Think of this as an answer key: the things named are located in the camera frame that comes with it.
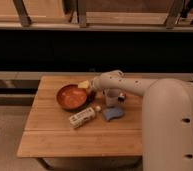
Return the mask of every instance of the dark background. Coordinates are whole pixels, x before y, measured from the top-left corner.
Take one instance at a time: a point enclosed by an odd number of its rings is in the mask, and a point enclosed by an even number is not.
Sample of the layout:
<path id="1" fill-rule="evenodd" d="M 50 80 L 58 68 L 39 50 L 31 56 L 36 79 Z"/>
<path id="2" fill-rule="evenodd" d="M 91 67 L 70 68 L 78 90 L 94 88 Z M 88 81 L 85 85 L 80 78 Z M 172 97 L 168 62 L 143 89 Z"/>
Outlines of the dark background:
<path id="1" fill-rule="evenodd" d="M 0 30 L 0 71 L 193 72 L 193 33 Z"/>

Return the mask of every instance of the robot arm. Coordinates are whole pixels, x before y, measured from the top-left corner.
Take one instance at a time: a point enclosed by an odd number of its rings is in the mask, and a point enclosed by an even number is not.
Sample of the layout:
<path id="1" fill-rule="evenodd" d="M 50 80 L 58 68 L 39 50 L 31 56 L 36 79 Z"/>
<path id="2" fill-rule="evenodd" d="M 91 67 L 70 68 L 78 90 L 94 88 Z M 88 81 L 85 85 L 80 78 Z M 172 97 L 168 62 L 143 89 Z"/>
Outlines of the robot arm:
<path id="1" fill-rule="evenodd" d="M 144 171 L 193 171 L 193 83 L 123 78 L 121 71 L 91 81 L 95 91 L 110 88 L 143 96 Z"/>
<path id="2" fill-rule="evenodd" d="M 123 78 L 123 76 L 124 74 L 118 70 L 103 73 L 91 80 L 91 89 L 102 91 L 105 89 L 120 88 L 138 96 L 143 96 L 150 85 L 157 81 L 157 79 Z"/>

